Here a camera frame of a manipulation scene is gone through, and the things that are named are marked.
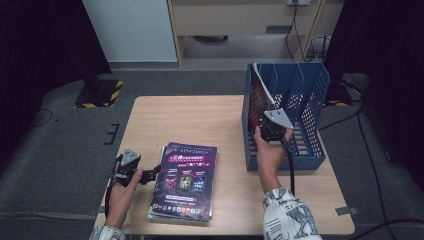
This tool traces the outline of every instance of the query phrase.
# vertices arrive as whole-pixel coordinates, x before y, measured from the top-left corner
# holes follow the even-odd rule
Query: person's left hand
[[[137,169],[127,187],[122,186],[116,178],[113,179],[109,200],[109,214],[104,224],[105,226],[122,229],[142,173],[143,169]]]

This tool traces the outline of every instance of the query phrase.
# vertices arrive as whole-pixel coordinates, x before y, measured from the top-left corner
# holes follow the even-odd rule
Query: person
[[[292,135],[292,130],[286,131],[284,138],[287,142]],[[259,180],[264,192],[264,239],[322,239],[308,206],[283,188],[277,178],[278,168],[287,156],[286,150],[281,144],[264,141],[259,127],[255,129],[254,139],[258,150]]]
[[[284,137],[287,142],[292,135],[293,131],[286,131]],[[258,149],[259,181],[264,192],[262,201],[264,239],[322,239],[307,205],[294,197],[290,190],[283,188],[277,178],[278,168],[283,158],[287,156],[285,149],[282,145],[273,145],[264,141],[259,127],[255,129],[254,139]],[[125,239],[121,229],[141,175],[142,171],[137,170],[127,187],[119,182],[113,185],[109,215],[104,226],[97,226],[93,230],[90,240]]]

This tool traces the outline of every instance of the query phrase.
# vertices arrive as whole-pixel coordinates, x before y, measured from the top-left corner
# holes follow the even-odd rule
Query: plastic file organizer
[[[290,149],[295,170],[316,170],[325,159],[318,138],[318,119],[327,94],[330,77],[322,63],[258,64],[265,86],[276,100],[275,108],[283,108],[294,125]],[[248,129],[252,64],[248,65],[244,92],[242,125],[248,171],[258,170],[257,150]],[[279,170],[288,170],[285,159]]]

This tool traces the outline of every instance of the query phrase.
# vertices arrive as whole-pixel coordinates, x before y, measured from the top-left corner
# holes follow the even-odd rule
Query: power socket
[[[307,6],[307,5],[311,5],[311,1],[312,0],[287,0],[287,5],[288,6]]]

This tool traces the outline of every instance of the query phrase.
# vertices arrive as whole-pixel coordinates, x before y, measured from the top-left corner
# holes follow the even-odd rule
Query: gray carpet
[[[245,81],[244,71],[114,74],[124,80],[124,85],[110,108],[74,108],[82,81],[55,89],[45,96],[42,106],[45,110],[40,110],[35,117],[34,126],[17,146],[0,179],[0,213],[88,215],[101,202],[136,97],[243,94]],[[360,105],[324,108],[320,126],[355,113]],[[385,159],[384,149],[369,119],[361,115],[361,122],[382,186],[388,219],[424,220],[423,192],[411,182],[401,163]],[[111,141],[108,132],[115,130],[112,124],[119,124],[119,130],[114,143],[105,145]],[[324,239],[349,239],[383,222],[376,181],[356,118],[321,131],[321,136],[347,205],[359,211],[353,216],[354,235],[324,236]],[[0,239],[88,239],[93,224],[93,219],[3,217],[0,218]],[[395,224],[390,229],[397,239],[422,239],[424,235],[424,227],[412,223]],[[390,239],[390,235],[386,228],[381,228],[361,239]]]

